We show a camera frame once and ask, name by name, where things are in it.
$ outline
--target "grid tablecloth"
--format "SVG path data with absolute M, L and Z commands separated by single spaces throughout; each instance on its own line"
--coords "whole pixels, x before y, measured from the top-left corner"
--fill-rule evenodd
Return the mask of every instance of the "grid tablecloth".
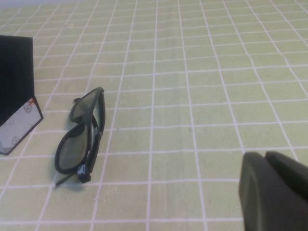
M 44 120 L 0 158 L 0 230 L 240 231 L 242 154 L 308 164 L 306 0 L 86 0 L 2 9 L 34 38 Z M 92 181 L 54 155 L 73 99 L 105 89 Z

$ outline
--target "eyeglasses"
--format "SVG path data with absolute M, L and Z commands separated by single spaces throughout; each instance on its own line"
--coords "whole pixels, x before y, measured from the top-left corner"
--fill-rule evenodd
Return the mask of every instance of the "eyeglasses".
M 104 90 L 98 87 L 82 98 L 74 99 L 69 118 L 77 123 L 60 141 L 55 157 L 55 167 L 62 174 L 69 174 L 59 180 L 56 186 L 77 174 L 82 183 L 91 180 L 100 140 L 105 126 Z M 98 105 L 99 124 L 93 115 Z

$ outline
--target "glasses frame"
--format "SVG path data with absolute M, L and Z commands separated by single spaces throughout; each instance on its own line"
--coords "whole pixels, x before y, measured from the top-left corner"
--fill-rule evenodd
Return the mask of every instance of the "glasses frame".
M 92 94 L 93 92 L 95 92 L 95 96 L 94 96 L 93 102 L 91 103 L 89 108 L 83 114 L 81 114 L 77 117 L 73 117 L 74 110 L 75 110 L 76 106 L 78 105 L 78 103 L 81 102 L 88 95 Z M 55 168 L 59 173 L 62 173 L 62 174 L 73 175 L 74 173 L 76 173 L 79 180 L 82 183 L 86 183 L 86 182 L 91 180 L 90 173 L 92 172 L 92 170 L 94 168 L 98 149 L 99 149 L 99 146 L 100 146 L 100 140 L 103 136 L 103 130 L 104 130 L 104 127 L 105 127 L 105 117 L 106 117 L 105 113 L 106 112 L 105 112 L 104 89 L 101 88 L 101 87 L 97 87 L 94 90 L 90 91 L 85 96 L 83 96 L 82 98 L 74 99 L 74 102 L 75 102 L 75 104 L 74 104 L 74 106 L 73 106 L 73 108 L 70 112 L 69 119 L 72 122 L 77 123 L 77 125 L 74 126 L 71 130 L 69 130 L 63 136 L 63 138 L 61 139 L 61 141 L 58 145 L 57 151 L 56 151 L 56 155 L 55 155 Z M 98 103 L 98 107 L 99 107 L 99 115 L 100 115 L 99 124 L 97 123 L 95 117 L 93 116 L 93 112 L 94 112 L 94 108 L 96 106 L 96 103 Z M 92 125 L 94 127 L 93 142 L 92 142 Z M 75 135 L 75 134 L 80 134 L 78 129 L 80 130 L 81 128 L 84 128 L 84 126 L 86 126 L 86 128 L 88 129 L 88 132 L 87 132 L 87 147 L 86 147 L 86 151 L 84 153 L 84 157 L 82 158 L 80 163 L 77 164 L 75 167 L 71 167 L 71 168 L 68 168 L 68 169 L 61 168 L 60 167 L 60 154 L 61 154 L 61 149 L 62 149 L 65 141 L 70 137 L 78 136 L 78 135 Z

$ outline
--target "dark tinted lens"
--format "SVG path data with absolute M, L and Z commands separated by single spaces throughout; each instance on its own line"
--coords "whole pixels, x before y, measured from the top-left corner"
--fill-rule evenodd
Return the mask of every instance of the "dark tinted lens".
M 59 165 L 62 169 L 76 167 L 86 154 L 88 128 L 81 125 L 80 135 L 69 137 L 63 144 L 59 155 Z
M 95 95 L 96 95 L 96 91 L 93 91 L 89 95 L 87 95 L 85 98 L 83 98 L 82 100 L 79 100 L 76 103 L 76 106 L 73 111 L 73 119 L 77 118 L 78 116 L 81 116 L 89 109 L 89 107 L 93 103 Z

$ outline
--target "black object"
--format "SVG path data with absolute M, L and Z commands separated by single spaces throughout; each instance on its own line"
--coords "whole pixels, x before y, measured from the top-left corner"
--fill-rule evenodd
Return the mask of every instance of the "black object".
M 246 231 L 308 230 L 308 168 L 278 152 L 245 153 L 239 187 Z
M 16 137 L 17 140 L 12 141 L 13 147 L 5 152 L 0 152 L 8 155 L 43 119 L 34 95 L 32 38 L 0 36 L 0 99 L 0 127 L 27 102 L 34 104 L 40 114 L 39 121 L 31 124 L 30 129 L 26 132 L 19 134 L 22 137 Z
M 82 183 L 91 180 L 90 173 L 93 170 L 97 157 L 100 140 L 105 126 L 105 102 L 104 90 L 98 87 L 82 98 L 74 99 L 69 115 L 72 122 L 78 123 L 66 133 L 60 141 L 55 157 L 55 167 L 62 174 L 69 176 L 58 181 L 56 186 L 62 184 L 73 174 L 77 174 Z M 99 124 L 93 116 L 94 108 L 98 103 Z

